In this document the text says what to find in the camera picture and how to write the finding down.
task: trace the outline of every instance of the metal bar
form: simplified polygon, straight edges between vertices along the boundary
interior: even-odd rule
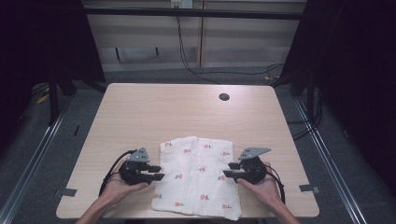
[[[301,117],[304,120],[308,120],[308,116],[306,115],[306,108],[303,101],[298,98],[295,103]],[[330,154],[326,144],[320,136],[318,129],[313,129],[313,125],[309,121],[306,122],[305,125],[308,130],[312,130],[312,132],[310,132],[311,138],[317,147],[320,157],[323,159],[326,169],[328,170],[329,175],[332,178],[332,182],[337,188],[337,191],[340,194],[340,197],[346,207],[346,210],[352,218],[353,223],[367,223],[355,197],[347,186],[344,178],[341,176],[340,171],[338,170],[334,160],[332,159],[332,155]]]
[[[8,196],[7,201],[5,202],[0,212],[1,224],[11,223],[15,214],[17,213],[17,210],[20,207],[21,202],[33,181],[33,178],[35,177],[35,173],[37,172],[41,162],[44,159],[44,156],[46,155],[50,147],[50,143],[52,142],[53,137],[57,133],[59,126],[62,123],[62,120],[64,118],[64,112],[70,106],[72,100],[73,97],[69,97],[58,118],[53,122],[51,126],[48,127],[46,133],[41,139],[40,144],[35,150],[35,154],[33,155],[32,159],[30,159],[29,164],[27,165],[22,176],[18,180],[16,187]]]
[[[58,118],[59,115],[59,104],[58,104],[58,84],[56,83],[54,67],[51,67],[49,75],[49,105],[50,105],[50,117],[49,126]]]
[[[298,21],[301,19],[329,17],[326,14],[304,14],[299,12],[237,11],[194,8],[156,7],[37,7],[47,13],[85,13],[92,15],[131,15],[131,16],[170,16],[170,17],[209,17]]]
[[[315,83],[314,83],[314,71],[308,71],[308,87],[306,88],[306,107],[307,115],[311,124],[315,125],[314,115],[314,101],[315,101]]]
[[[119,60],[119,61],[120,61],[119,48],[116,48],[116,55],[117,55],[117,60]]]

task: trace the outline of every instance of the gray floor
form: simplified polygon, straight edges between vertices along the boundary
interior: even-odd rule
[[[221,84],[266,85],[267,74],[242,75],[257,73],[266,67],[221,67],[198,69],[204,72],[225,73],[199,75],[210,78]],[[271,78],[279,75],[281,67],[271,72]],[[172,68],[162,70],[137,70],[106,72],[107,83],[205,83],[214,84],[206,79],[193,75],[186,69]],[[74,223],[74,220],[60,220],[56,217],[56,208],[60,198],[55,197],[56,189],[65,188],[76,163],[78,154],[92,125],[103,94],[92,90],[83,83],[76,82],[78,92],[64,114],[64,120],[56,133],[49,150],[36,172],[30,188],[13,218],[12,223]],[[276,95],[282,106],[286,120],[301,120],[295,99],[290,96],[289,86],[276,88]],[[30,158],[33,156],[41,137],[47,130],[50,117],[49,102],[41,105],[35,103],[35,95],[21,120],[15,141],[9,146],[6,154],[0,159],[0,206],[14,189]],[[60,94],[60,103],[64,105],[66,97]],[[304,130],[303,123],[291,123],[290,132]],[[324,103],[322,122],[318,126],[320,134],[327,144],[332,159],[340,169],[346,184],[355,196],[367,223],[394,223],[396,221],[396,202],[378,175],[361,157],[353,139],[345,138],[344,127]],[[316,199],[320,214],[314,218],[303,218],[303,223],[353,223],[341,197],[332,182],[326,167],[319,156],[315,144],[307,135],[295,141],[305,171],[312,186],[320,188]],[[104,223],[122,223],[123,220],[105,220]],[[267,223],[276,223],[266,219]]]

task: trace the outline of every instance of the wooden table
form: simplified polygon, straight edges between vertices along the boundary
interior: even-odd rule
[[[230,96],[228,101],[219,98]],[[270,147],[261,155],[271,162],[285,185],[286,202],[297,217],[315,217],[318,205],[291,138],[274,89],[264,86],[111,84],[96,114],[67,188],[59,218],[79,218],[97,198],[102,180],[123,152],[146,147],[151,165],[159,164],[160,143],[198,136],[232,141],[236,157],[246,147]],[[106,217],[191,218],[151,210],[156,184],[133,193],[111,208]],[[271,217],[252,193],[239,187],[242,217]]]

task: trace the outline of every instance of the hand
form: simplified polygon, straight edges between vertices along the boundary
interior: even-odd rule
[[[106,202],[111,204],[119,203],[131,192],[139,191],[149,186],[148,183],[139,183],[132,186],[126,184],[118,173],[122,164],[123,161],[120,161],[119,165],[114,169],[113,175],[108,179],[105,190],[99,197],[106,199]]]
[[[77,221],[77,224],[96,223],[103,213],[115,203],[119,203],[128,194],[134,191],[144,189],[149,186],[148,183],[140,183],[137,185],[128,185],[118,173],[123,161],[114,169],[113,174],[107,182],[105,190],[102,195],[93,202],[88,210]]]
[[[271,164],[269,162],[265,162],[264,164],[267,172],[272,173],[271,168],[269,168],[271,167]],[[270,175],[266,175],[265,178],[256,185],[252,185],[242,178],[239,178],[236,181],[244,188],[250,189],[259,201],[267,206],[271,206],[273,203],[281,201],[279,192],[277,191],[276,181]]]
[[[272,173],[271,164],[268,162],[264,163],[268,173]],[[300,221],[289,211],[288,207],[282,203],[279,192],[277,191],[276,181],[270,175],[266,175],[265,178],[252,185],[245,179],[239,178],[236,180],[240,185],[246,189],[250,189],[261,203],[266,205],[271,212],[278,218],[282,224],[299,224]]]

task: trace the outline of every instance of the finger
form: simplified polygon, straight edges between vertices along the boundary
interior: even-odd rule
[[[119,171],[119,169],[121,168],[121,166],[123,165],[123,163],[125,162],[125,160],[121,160],[119,162],[119,164],[116,166],[116,168],[114,168],[113,173],[116,173]]]
[[[264,162],[265,165],[265,169],[267,170],[268,173],[272,173],[272,169],[271,169],[271,163],[268,161]]]
[[[136,185],[132,185],[131,186],[131,191],[139,191],[141,189],[145,189],[148,186],[149,186],[149,184],[146,183],[146,182],[139,183],[139,184],[136,184]]]
[[[242,185],[246,189],[252,189],[253,185],[250,184],[246,179],[238,178],[236,179],[236,182],[238,182],[240,185]]]

